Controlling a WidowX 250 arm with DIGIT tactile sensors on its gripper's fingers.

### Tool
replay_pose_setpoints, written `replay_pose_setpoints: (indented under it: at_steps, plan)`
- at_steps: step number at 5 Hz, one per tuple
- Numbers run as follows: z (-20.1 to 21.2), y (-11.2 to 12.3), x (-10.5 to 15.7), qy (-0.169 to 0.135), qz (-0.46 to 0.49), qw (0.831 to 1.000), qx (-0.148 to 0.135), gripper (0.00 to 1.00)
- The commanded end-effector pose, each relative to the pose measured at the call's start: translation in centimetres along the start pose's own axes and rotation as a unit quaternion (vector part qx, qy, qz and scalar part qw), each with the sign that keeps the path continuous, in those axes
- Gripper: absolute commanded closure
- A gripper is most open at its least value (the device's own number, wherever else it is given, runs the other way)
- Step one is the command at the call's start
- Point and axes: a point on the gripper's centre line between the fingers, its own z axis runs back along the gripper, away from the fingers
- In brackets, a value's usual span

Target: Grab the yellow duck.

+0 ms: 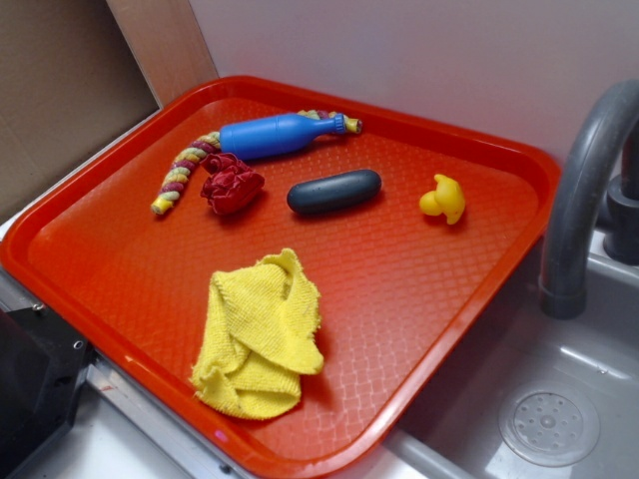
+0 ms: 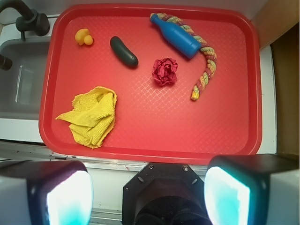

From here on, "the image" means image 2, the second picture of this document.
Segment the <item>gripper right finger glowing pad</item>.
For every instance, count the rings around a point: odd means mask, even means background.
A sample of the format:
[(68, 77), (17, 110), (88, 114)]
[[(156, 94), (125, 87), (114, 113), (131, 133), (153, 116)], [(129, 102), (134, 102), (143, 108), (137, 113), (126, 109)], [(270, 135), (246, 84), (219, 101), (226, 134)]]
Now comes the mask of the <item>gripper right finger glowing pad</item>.
[(298, 225), (299, 156), (215, 156), (204, 178), (204, 199), (214, 225)]

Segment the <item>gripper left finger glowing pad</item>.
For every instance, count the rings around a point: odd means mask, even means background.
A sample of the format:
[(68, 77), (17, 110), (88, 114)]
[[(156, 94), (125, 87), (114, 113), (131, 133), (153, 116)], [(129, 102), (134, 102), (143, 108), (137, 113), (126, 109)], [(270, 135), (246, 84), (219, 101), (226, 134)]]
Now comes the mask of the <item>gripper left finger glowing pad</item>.
[(93, 183), (80, 161), (0, 162), (2, 225), (87, 225)]

